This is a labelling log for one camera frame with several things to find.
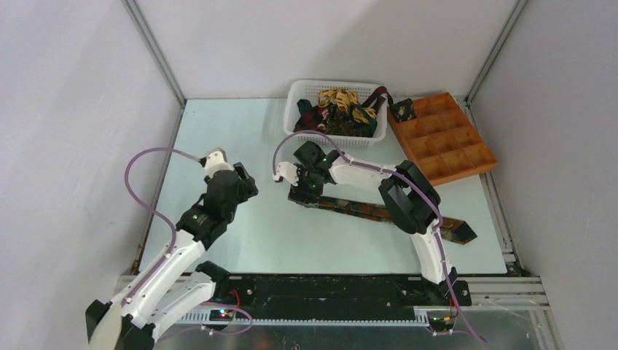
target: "light blue table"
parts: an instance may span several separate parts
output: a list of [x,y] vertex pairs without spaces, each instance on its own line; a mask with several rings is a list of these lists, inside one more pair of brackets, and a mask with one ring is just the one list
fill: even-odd
[[[175,148],[201,157],[221,147],[228,162],[244,164],[259,189],[257,197],[238,207],[235,221],[201,261],[211,260],[229,271],[247,273],[420,273],[410,238],[396,226],[307,209],[287,200],[289,185],[273,181],[271,166],[275,147],[285,136],[285,103],[284,98],[188,101]],[[294,161],[292,153],[299,145],[299,140],[290,140],[278,161]],[[390,128],[385,139],[373,147],[345,151],[382,164],[399,164],[405,159]],[[205,192],[205,175],[199,166],[174,155],[157,209],[176,222]],[[466,220],[478,235],[465,246],[445,242],[458,272],[506,273],[480,178],[473,176],[436,189],[442,198],[441,212]],[[344,185],[327,185],[324,194],[381,202],[377,193]],[[155,218],[140,269],[169,237],[169,227]]]

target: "white plastic basket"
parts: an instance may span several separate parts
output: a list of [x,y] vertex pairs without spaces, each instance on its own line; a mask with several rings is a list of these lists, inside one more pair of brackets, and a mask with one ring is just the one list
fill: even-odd
[[[283,113],[283,131],[286,134],[294,132],[294,126],[300,119],[297,102],[300,99],[311,101],[311,105],[315,106],[318,103],[318,94],[322,90],[328,89],[348,89],[359,94],[359,102],[363,103],[369,95],[371,95],[380,85],[363,84],[359,82],[328,82],[325,80],[297,80],[290,87],[288,100],[286,102],[286,110]],[[384,139],[386,136],[386,103],[382,105],[376,120],[378,126],[375,129],[373,137],[355,137],[355,136],[336,136],[329,135],[339,146],[351,147],[369,147],[372,144]],[[319,136],[310,134],[301,134],[298,136],[303,141],[313,141],[317,144],[329,144],[329,142]]]

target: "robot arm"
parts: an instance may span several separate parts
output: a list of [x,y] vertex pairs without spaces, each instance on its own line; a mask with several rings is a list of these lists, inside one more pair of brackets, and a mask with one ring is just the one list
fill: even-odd
[[[95,300],[86,310],[89,340],[105,319],[117,322],[117,316],[108,311],[120,306],[117,342],[122,344],[121,349],[152,349],[172,324],[213,297],[216,284],[200,267],[183,285],[170,288],[226,231],[238,204],[257,195],[257,188],[243,165],[227,163],[221,149],[210,151],[200,163],[207,173],[206,193],[182,214],[176,224],[176,238],[126,288],[108,303]],[[108,349],[114,349],[116,342],[111,345]]]
[[[294,153],[294,156],[300,163],[279,163],[274,176],[277,182],[285,179],[292,184],[289,200],[303,206],[316,207],[324,191],[324,185],[329,183],[350,184],[371,191],[379,191],[395,225],[410,234],[421,261],[422,277],[437,285],[441,290],[447,288],[437,243],[438,238],[432,231],[437,218],[416,192],[411,191],[406,194],[404,189],[407,185],[399,178],[386,172],[351,165],[351,162],[340,157],[337,151],[331,151],[326,155],[320,146],[310,141],[305,142]],[[345,156],[354,161],[350,155]],[[406,160],[399,166],[389,166],[362,162],[406,176],[436,206],[439,204],[440,197],[437,192],[414,163]],[[456,270],[448,259],[446,263],[451,281],[455,281]]]

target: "wooden tray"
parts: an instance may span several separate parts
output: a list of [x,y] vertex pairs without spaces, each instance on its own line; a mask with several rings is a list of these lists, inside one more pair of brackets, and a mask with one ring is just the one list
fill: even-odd
[[478,175],[498,161],[449,93],[412,102],[416,119],[397,122],[390,109],[388,124],[408,160],[434,186]]

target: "white wall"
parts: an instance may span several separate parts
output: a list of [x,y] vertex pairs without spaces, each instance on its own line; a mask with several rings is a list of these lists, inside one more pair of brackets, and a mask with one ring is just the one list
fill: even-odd
[[[3,1],[0,47],[0,349],[85,349],[146,223],[125,164],[179,107],[121,1]],[[132,175],[148,201],[162,161]]]
[[468,92],[515,0],[139,2],[188,98],[284,97],[296,79]]
[[532,1],[473,105],[567,349],[618,341],[618,2]]

